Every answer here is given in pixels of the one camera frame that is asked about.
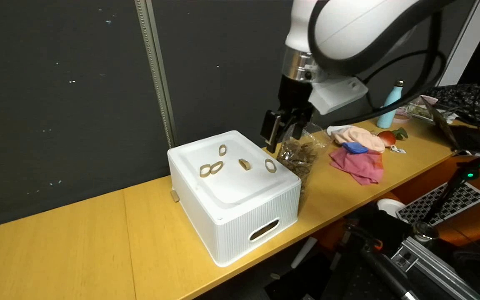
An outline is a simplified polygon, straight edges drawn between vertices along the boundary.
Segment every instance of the wooden table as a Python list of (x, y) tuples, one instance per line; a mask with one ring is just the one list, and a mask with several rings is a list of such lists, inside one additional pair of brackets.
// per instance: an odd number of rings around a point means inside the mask
[(217, 266), (182, 206), (170, 176), (0, 225), (0, 300), (194, 298), (300, 241), (450, 156), (430, 126), (410, 123), (407, 155), (384, 155), (379, 185), (359, 185), (314, 165), (299, 221), (230, 266)]

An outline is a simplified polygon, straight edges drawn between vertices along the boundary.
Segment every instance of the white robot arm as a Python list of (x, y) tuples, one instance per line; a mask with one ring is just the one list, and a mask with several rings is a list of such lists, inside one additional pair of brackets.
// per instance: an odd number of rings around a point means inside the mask
[(280, 108), (262, 135), (272, 150), (294, 123), (297, 135), (314, 108), (339, 110), (369, 88), (354, 75), (367, 70), (419, 21), (455, 0), (295, 0), (280, 85)]

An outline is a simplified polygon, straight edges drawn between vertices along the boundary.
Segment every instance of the white plastic bin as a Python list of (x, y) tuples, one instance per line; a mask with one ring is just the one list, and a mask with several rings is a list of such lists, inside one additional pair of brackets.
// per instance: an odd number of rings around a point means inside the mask
[(220, 266), (297, 220), (300, 178), (239, 131), (169, 150), (172, 188)]

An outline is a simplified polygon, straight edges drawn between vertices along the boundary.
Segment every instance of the gold ring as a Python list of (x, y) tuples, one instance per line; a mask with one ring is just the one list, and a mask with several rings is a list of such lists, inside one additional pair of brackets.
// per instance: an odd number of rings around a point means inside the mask
[(209, 176), (210, 171), (212, 171), (212, 166), (209, 163), (200, 166), (200, 176), (202, 178)]
[(244, 170), (252, 170), (252, 163), (250, 161), (240, 158), (239, 163), (242, 165)]
[(227, 145), (220, 145), (219, 155), (224, 156), (227, 153)]
[(210, 166), (210, 173), (219, 173), (224, 168), (224, 161), (217, 161)]
[(275, 161), (270, 160), (270, 158), (265, 160), (265, 166), (267, 166), (267, 170), (269, 170), (270, 173), (275, 173), (275, 171), (277, 171), (277, 165), (275, 165)]

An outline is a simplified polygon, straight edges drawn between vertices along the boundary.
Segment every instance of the pink cloth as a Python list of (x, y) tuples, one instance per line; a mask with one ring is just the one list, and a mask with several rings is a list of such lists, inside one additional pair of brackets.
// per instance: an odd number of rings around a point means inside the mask
[(379, 153), (385, 151), (385, 141), (380, 136), (372, 135), (372, 131), (360, 128), (360, 126), (347, 126), (340, 131), (335, 131), (334, 136), (337, 143), (340, 145), (355, 141), (355, 143), (367, 146), (372, 151), (379, 151)]
[(377, 151), (352, 155), (339, 148), (330, 156), (339, 170), (350, 173), (360, 185), (379, 183), (385, 173), (384, 156)]

